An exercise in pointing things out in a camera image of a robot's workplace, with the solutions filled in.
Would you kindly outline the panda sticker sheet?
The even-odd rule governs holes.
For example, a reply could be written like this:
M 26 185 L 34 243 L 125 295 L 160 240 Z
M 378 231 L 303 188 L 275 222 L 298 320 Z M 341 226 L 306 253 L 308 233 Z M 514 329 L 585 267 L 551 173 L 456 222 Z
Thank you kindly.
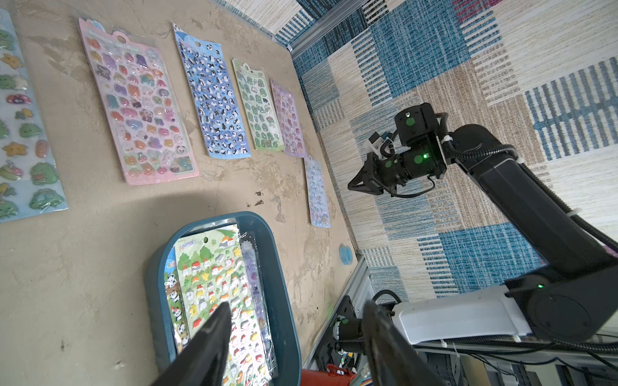
M 169 314 L 172 318 L 172 334 L 177 354 L 180 354 L 190 341 L 179 279 L 175 249 L 172 249 L 164 266 L 164 288 Z

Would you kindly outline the pastel sticker sheet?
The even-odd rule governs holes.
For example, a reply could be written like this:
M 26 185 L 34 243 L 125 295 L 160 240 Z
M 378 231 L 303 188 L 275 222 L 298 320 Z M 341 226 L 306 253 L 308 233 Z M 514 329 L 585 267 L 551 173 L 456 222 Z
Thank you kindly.
M 331 228 L 328 196 L 320 163 L 310 156 L 304 158 L 310 222 L 318 228 Z

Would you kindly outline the blue penguin sticker sheet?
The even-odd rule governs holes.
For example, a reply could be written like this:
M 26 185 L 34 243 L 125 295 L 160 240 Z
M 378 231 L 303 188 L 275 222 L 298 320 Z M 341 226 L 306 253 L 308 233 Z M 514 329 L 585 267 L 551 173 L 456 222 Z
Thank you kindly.
M 204 146 L 214 159 L 247 159 L 250 145 L 222 46 L 173 26 Z

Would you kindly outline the green house sticker sheet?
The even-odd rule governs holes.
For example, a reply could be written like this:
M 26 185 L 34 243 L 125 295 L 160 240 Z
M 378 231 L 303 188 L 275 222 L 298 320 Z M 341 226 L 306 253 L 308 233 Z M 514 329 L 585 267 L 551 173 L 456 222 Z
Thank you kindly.
M 238 226 L 226 225 L 175 242 L 190 340 L 222 302 L 232 312 L 223 385 L 268 385 L 267 347 L 241 252 Z

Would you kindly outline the pink bonbon sticker sheet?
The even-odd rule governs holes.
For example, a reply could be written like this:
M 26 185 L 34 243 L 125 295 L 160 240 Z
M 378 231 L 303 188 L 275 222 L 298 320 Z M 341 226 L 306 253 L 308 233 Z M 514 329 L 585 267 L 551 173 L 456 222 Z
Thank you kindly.
M 198 176 L 159 49 L 91 19 L 78 24 L 125 181 L 143 186 Z

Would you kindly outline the green dinosaur sticker sheet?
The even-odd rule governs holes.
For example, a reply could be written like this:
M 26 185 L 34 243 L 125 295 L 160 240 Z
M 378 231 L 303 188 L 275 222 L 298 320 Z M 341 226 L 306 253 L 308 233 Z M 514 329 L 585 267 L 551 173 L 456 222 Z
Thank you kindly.
M 67 208 L 18 36 L 1 9 L 1 222 Z

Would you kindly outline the red pencil cup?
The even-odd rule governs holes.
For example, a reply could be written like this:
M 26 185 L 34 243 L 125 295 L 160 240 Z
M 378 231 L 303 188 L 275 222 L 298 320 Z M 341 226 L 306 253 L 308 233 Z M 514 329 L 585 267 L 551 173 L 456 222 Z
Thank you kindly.
M 349 386 L 357 377 L 353 372 L 333 364 L 327 366 L 326 372 L 303 369 L 301 386 Z

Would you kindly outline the pink character sticker sheet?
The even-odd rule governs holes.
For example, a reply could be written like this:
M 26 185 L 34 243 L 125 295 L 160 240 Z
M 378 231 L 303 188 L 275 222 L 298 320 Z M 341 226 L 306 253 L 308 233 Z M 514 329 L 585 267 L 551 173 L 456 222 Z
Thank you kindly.
M 285 146 L 285 152 L 290 156 L 305 158 L 307 149 L 300 125 L 295 98 L 286 88 L 270 80 L 270 88 L 275 103 L 275 111 Z

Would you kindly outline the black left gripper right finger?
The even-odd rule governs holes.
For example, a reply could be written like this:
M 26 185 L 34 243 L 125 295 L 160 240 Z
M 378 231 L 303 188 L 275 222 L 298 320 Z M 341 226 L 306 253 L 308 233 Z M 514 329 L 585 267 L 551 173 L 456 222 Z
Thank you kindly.
M 397 330 L 384 307 L 366 302 L 361 326 L 373 384 L 443 384 Z

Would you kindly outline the teal plastic storage box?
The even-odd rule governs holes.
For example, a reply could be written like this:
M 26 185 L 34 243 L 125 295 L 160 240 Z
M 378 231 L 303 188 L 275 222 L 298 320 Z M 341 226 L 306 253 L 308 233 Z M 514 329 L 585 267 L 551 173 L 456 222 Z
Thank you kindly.
M 273 384 L 300 385 L 301 350 L 275 236 L 268 223 L 253 212 L 230 213 L 185 225 L 161 244 L 147 260 L 144 286 L 158 371 L 164 373 L 177 357 L 171 333 L 172 317 L 164 315 L 164 267 L 172 252 L 173 242 L 182 236 L 212 230 L 217 225 L 231 224 L 239 225 L 241 231 L 255 237 L 259 263 L 257 271 L 264 285 L 265 307 L 270 318 L 273 349 L 279 366 L 278 377 Z

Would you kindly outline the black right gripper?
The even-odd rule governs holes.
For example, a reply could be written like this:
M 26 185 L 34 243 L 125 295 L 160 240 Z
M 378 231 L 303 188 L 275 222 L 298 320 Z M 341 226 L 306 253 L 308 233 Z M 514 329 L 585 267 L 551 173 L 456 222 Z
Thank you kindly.
M 447 171 L 438 134 L 439 119 L 432 106 L 423 103 L 406 108 L 395 118 L 396 130 L 367 154 L 363 167 L 348 183 L 348 190 L 380 196 L 395 193 L 411 180 L 441 179 Z

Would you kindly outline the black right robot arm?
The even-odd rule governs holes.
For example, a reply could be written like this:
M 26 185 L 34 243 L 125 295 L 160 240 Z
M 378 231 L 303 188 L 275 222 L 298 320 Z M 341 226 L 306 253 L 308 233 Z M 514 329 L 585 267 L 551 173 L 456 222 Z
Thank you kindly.
M 399 197 L 408 182 L 444 177 L 457 165 L 531 244 L 538 270 L 469 294 L 400 302 L 386 312 L 409 344 L 526 337 L 589 345 L 617 311 L 617 244 L 567 206 L 525 164 L 514 146 L 482 125 L 450 131 L 448 115 L 428 103 L 399 112 L 392 133 L 374 133 L 350 191 Z

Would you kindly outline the green frog sticker sheet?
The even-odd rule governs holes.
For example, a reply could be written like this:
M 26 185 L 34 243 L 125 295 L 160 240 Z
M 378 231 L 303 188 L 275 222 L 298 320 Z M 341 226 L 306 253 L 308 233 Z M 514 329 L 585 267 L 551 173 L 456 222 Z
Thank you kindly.
M 251 69 L 237 58 L 233 58 L 232 64 L 254 146 L 259 151 L 284 151 L 275 104 L 265 73 Z

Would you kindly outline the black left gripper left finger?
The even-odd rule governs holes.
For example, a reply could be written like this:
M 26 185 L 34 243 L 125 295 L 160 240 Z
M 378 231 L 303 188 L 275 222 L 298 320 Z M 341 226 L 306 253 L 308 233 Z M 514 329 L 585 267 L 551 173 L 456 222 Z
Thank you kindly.
M 222 385 L 231 324 L 230 306 L 222 302 L 188 347 L 152 385 Z

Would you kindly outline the blue tape roll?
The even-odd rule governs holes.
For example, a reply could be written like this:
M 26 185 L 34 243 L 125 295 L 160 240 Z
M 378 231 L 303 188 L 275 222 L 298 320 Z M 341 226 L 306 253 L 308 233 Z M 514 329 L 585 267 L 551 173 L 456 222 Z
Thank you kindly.
M 350 246 L 341 244 L 339 246 L 339 257 L 343 265 L 352 265 L 354 262 L 354 254 Z

